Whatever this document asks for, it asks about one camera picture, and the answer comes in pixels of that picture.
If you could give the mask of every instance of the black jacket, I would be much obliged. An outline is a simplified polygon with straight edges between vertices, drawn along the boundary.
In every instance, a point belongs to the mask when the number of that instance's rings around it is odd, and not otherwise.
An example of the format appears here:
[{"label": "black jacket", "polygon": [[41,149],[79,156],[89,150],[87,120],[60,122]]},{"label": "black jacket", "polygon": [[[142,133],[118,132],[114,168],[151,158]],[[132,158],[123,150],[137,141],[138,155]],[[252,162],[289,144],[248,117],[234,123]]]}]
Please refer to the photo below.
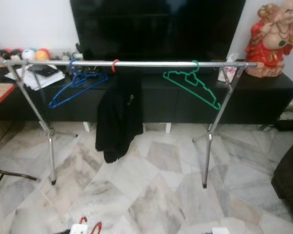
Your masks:
[{"label": "black jacket", "polygon": [[107,163],[124,156],[133,138],[143,133],[141,79],[137,73],[118,75],[98,107],[96,149]]}]

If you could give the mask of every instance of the figurine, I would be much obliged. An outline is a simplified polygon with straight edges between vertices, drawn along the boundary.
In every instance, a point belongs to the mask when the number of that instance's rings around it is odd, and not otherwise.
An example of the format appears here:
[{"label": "figurine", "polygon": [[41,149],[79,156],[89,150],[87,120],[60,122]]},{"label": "figurine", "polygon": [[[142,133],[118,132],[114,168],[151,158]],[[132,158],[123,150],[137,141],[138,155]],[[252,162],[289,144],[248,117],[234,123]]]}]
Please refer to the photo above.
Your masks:
[{"label": "figurine", "polygon": [[258,62],[246,72],[254,77],[276,77],[284,68],[283,55],[293,49],[293,0],[280,6],[268,4],[258,10],[261,21],[251,28],[251,40],[245,49],[246,61]]}]

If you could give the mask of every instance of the metal clothes rack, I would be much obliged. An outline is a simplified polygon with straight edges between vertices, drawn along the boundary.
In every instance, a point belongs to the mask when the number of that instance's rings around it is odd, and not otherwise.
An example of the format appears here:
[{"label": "metal clothes rack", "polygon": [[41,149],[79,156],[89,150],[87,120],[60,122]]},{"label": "metal clothes rack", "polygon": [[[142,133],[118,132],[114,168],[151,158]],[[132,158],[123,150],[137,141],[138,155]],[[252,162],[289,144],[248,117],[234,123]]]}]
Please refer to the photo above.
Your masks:
[{"label": "metal clothes rack", "polygon": [[[26,89],[24,88],[24,83],[22,79],[17,74],[15,68],[13,65],[29,65],[29,64],[38,64],[38,65],[69,65],[69,61],[62,61],[62,60],[50,60],[50,61],[27,61],[27,60],[2,60],[0,61],[0,64],[6,65],[9,69],[9,71],[12,73],[13,77],[17,81],[17,85],[19,86],[21,92],[25,96],[26,100],[28,101],[29,105],[35,112],[41,127],[46,132],[46,136],[48,138],[49,142],[49,150],[50,150],[50,167],[51,167],[51,183],[52,185],[56,182],[56,173],[55,173],[55,167],[54,167],[54,152],[53,152],[53,136],[54,136],[54,130],[50,128],[50,126],[47,124],[47,122],[43,119],[39,111],[37,110],[34,102],[28,95]],[[170,62],[170,61],[75,61],[72,63],[76,66],[104,66],[104,67],[111,67],[112,65],[116,67],[197,67],[197,63],[195,62],[182,62],[182,61],[176,61],[176,62]],[[213,133],[219,123],[219,120],[224,113],[224,110],[227,106],[227,103],[229,102],[229,99],[234,92],[234,89],[236,88],[236,85],[241,77],[242,72],[247,67],[256,67],[257,63],[255,62],[199,62],[198,63],[200,67],[219,67],[222,69],[224,73],[224,77],[226,80],[226,85],[228,87],[228,92],[226,94],[226,97],[222,103],[222,106],[216,116],[216,119],[214,123],[211,125],[207,132],[207,146],[206,146],[206,163],[205,163],[205,172],[204,172],[204,178],[203,178],[203,188],[207,187],[207,178],[208,178],[208,172],[209,172],[209,156],[210,156],[210,148],[211,143],[213,140]],[[232,83],[229,82],[228,75],[226,72],[225,67],[237,67],[237,71],[233,77]]]}]

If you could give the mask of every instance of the tv screen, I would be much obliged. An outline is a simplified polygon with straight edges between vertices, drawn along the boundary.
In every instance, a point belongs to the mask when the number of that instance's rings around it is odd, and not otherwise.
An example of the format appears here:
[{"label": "tv screen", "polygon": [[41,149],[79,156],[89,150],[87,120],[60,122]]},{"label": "tv screen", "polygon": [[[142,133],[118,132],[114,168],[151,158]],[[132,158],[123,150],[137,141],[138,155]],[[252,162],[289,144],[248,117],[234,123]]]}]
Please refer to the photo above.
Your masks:
[{"label": "tv screen", "polygon": [[71,0],[85,59],[225,60],[245,0]]}]

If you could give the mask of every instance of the blue hanger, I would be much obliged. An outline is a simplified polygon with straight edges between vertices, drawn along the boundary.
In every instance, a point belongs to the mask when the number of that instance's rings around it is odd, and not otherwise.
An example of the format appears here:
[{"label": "blue hanger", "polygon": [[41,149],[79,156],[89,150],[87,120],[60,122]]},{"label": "blue hanger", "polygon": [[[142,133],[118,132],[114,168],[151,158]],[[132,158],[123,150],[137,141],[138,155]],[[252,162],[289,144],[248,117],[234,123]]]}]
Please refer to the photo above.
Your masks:
[{"label": "blue hanger", "polygon": [[[72,60],[72,61],[69,63],[69,68],[70,68],[70,70],[75,74],[74,77],[73,77],[73,80],[72,80],[71,83],[69,83],[68,85],[66,85],[65,87],[63,87],[63,88],[62,88],[62,89],[61,89],[61,90],[60,90],[60,91],[59,91],[59,92],[53,97],[52,101],[49,103],[49,108],[50,108],[50,109],[54,109],[54,108],[56,108],[56,107],[58,107],[58,106],[60,106],[60,105],[62,105],[62,104],[64,104],[64,103],[66,103],[66,102],[72,100],[73,98],[79,96],[80,94],[82,94],[82,93],[88,91],[89,89],[92,89],[93,87],[98,86],[98,85],[100,85],[100,84],[102,84],[103,82],[105,82],[105,81],[108,80],[108,76],[107,76],[107,74],[105,74],[105,73],[93,73],[93,74],[88,74],[88,75],[86,75],[86,74],[84,74],[84,73],[82,73],[82,72],[79,72],[78,70],[76,70],[76,69],[73,68],[72,63],[73,63],[74,61],[76,61],[76,60]],[[101,80],[101,81],[99,81],[98,83],[95,83],[94,85],[89,86],[89,87],[86,88],[86,89],[81,90],[80,92],[76,93],[75,95],[73,95],[73,96],[71,96],[71,97],[69,97],[69,98],[67,98],[67,99],[65,99],[65,100],[63,100],[63,101],[60,101],[60,102],[57,101],[57,98],[59,97],[59,95],[61,95],[61,93],[63,93],[68,87],[70,87],[70,86],[73,86],[73,87],[80,87],[80,86],[82,86],[84,83],[87,82],[87,79],[88,79],[89,77],[97,77],[97,76],[103,76],[104,79]]]},{"label": "blue hanger", "polygon": [[[216,103],[217,98],[215,97],[214,93],[213,93],[209,88],[207,88],[207,87],[205,86],[205,84],[204,84],[201,80],[199,80],[199,79],[196,77],[196,74],[195,74],[195,73],[196,73],[197,71],[199,71],[199,69],[200,69],[199,62],[198,62],[198,61],[195,61],[195,60],[193,60],[192,62],[195,62],[195,63],[197,64],[197,68],[196,68],[195,70],[193,70],[192,72],[187,73],[187,72],[169,71],[169,72],[164,72],[164,73],[163,73],[163,77],[164,77],[165,79],[168,79],[170,82],[172,82],[172,83],[174,83],[174,84],[180,86],[181,88],[187,90],[189,93],[195,95],[196,97],[198,97],[199,99],[201,99],[202,101],[204,101],[205,103],[207,103],[208,105],[210,105],[212,108],[214,108],[215,110],[219,111],[221,105],[220,105],[219,102]],[[185,76],[185,81],[188,82],[189,84],[193,85],[193,86],[197,86],[198,84],[202,85],[202,87],[204,88],[204,90],[206,90],[207,92],[209,92],[209,94],[213,97],[213,100],[214,100],[214,101],[213,101],[213,102],[209,102],[209,101],[207,101],[205,98],[201,97],[200,95],[196,94],[196,93],[193,92],[192,90],[188,89],[187,87],[185,87],[185,86],[179,84],[178,82],[172,80],[172,79],[169,77],[170,74],[184,75],[184,76]],[[189,76],[193,76],[196,82],[192,82],[191,80],[188,80],[188,77],[189,77]]]}]

